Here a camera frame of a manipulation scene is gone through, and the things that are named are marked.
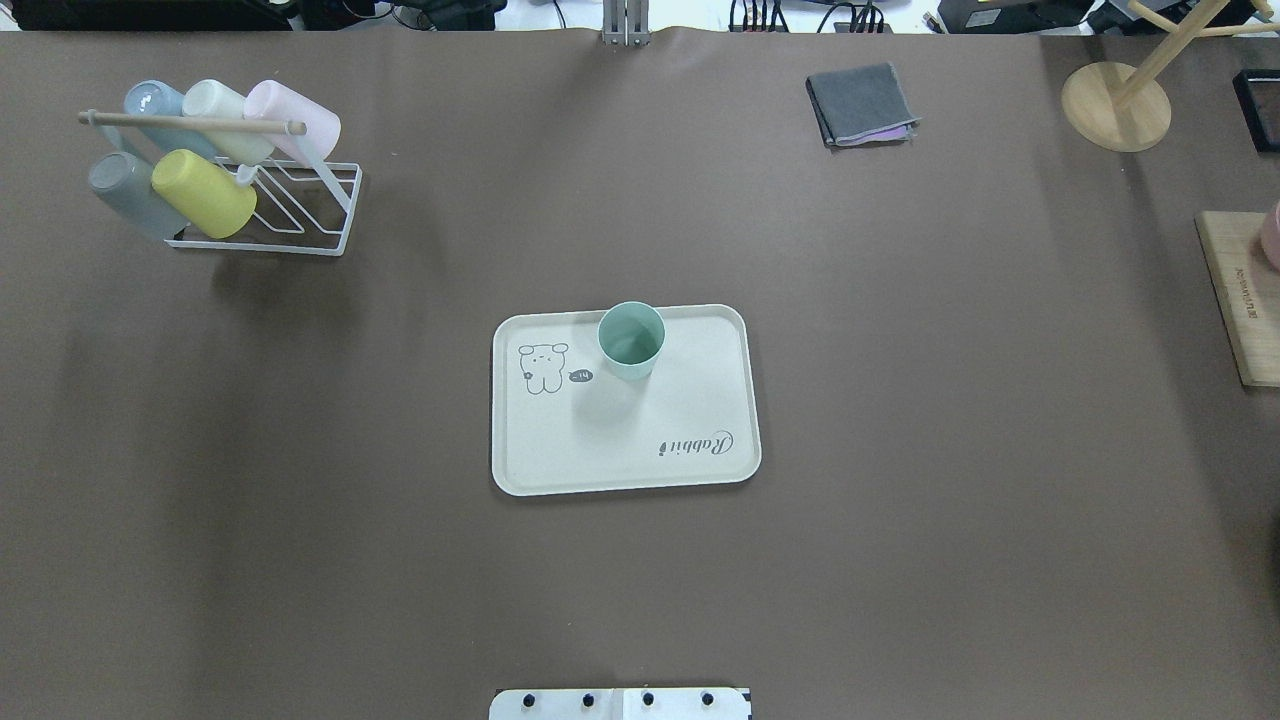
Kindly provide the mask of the green cup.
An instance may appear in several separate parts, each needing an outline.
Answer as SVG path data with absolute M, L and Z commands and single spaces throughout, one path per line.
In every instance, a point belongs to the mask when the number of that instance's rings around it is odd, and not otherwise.
M 652 374 L 666 343 L 666 323 L 658 310 L 639 301 L 608 309 L 596 327 L 596 342 L 609 372 L 621 380 Z

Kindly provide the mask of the cream rabbit tray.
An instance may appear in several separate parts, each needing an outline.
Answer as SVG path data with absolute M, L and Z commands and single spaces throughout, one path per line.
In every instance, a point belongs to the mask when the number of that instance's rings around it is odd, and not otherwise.
M 723 304 L 660 309 L 655 368 L 625 380 L 603 311 L 516 315 L 492 341 L 492 477 L 507 495 L 739 483 L 762 465 L 748 328 Z

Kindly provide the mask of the pink cup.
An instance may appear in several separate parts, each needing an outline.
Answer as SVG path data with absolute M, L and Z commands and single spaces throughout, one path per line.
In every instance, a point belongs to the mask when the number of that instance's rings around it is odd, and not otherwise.
M 268 136 L 278 149 L 306 168 L 312 168 L 314 164 L 298 145 L 300 138 L 310 143 L 321 161 L 328 159 L 340 138 L 342 123 L 334 111 L 275 79 L 264 79 L 250 90 L 242 117 L 246 120 L 293 120 L 306 124 L 307 133 L 302 136 Z

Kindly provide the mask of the yellow cup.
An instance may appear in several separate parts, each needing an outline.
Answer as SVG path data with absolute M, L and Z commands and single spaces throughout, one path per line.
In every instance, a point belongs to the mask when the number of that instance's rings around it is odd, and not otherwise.
M 242 231 L 257 208 L 256 192 L 234 176 L 187 149 L 165 154 L 154 167 L 154 191 L 214 240 Z

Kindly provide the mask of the cream white cup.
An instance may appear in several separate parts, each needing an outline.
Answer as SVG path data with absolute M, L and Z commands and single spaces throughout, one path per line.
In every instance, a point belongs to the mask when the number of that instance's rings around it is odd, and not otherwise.
M 246 97 L 218 79 L 201 79 L 192 85 L 182 102 L 183 117 L 243 120 Z M 268 160 L 274 145 L 262 135 L 202 129 L 202 135 L 224 158 L 242 165 L 260 165 Z

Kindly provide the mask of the grey cup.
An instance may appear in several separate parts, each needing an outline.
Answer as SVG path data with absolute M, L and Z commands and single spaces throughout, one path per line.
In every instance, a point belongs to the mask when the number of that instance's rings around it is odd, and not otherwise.
M 152 187 L 152 167 L 132 152 L 101 156 L 88 170 L 92 192 L 145 238 L 170 241 L 189 222 Z

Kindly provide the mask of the light blue cup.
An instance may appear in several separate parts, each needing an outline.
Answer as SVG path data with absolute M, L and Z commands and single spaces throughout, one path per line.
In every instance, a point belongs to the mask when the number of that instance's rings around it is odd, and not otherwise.
M 123 99 L 125 114 L 137 117 L 182 117 L 186 96 L 159 79 L 145 79 L 134 85 Z M 161 151 L 189 150 L 215 160 L 218 149 L 198 131 L 146 126 L 140 132 Z

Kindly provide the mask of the grey folded cloth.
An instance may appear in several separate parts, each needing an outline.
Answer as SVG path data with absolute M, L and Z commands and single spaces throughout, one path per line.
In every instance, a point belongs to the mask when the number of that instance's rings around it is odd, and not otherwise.
M 911 138 L 920 120 L 888 61 L 817 73 L 806 77 L 805 87 L 831 149 Z

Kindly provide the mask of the wooden mug tree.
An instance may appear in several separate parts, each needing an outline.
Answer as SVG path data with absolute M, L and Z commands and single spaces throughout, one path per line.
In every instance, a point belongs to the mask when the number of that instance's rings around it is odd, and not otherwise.
M 1210 27 L 1226 1 L 1199 1 L 1178 23 L 1162 18 L 1142 1 L 1129 8 L 1167 35 L 1139 67 L 1096 61 L 1074 70 L 1065 81 L 1060 102 L 1070 126 L 1092 143 L 1115 152 L 1153 147 L 1171 126 L 1169 96 L 1157 76 L 1196 38 L 1257 35 L 1279 28 L 1268 1 L 1253 1 L 1261 23 Z

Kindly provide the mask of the wooden cutting board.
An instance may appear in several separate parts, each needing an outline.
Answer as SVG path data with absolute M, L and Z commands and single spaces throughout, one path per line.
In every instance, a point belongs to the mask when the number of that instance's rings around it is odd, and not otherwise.
M 1196 228 L 1244 386 L 1279 387 L 1279 273 L 1260 246 L 1266 213 L 1202 211 Z

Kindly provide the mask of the pink bowl with ice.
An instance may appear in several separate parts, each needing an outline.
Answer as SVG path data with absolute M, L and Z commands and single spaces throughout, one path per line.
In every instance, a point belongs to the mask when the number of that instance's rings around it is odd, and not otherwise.
M 1270 266 L 1280 269 L 1280 204 L 1276 201 L 1266 213 L 1260 229 L 1260 246 Z

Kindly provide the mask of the aluminium frame post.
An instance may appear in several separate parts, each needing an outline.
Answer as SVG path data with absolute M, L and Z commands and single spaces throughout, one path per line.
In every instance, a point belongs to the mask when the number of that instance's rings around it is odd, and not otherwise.
M 604 0 L 602 3 L 602 42 L 608 46 L 649 45 L 650 3 L 648 0 Z

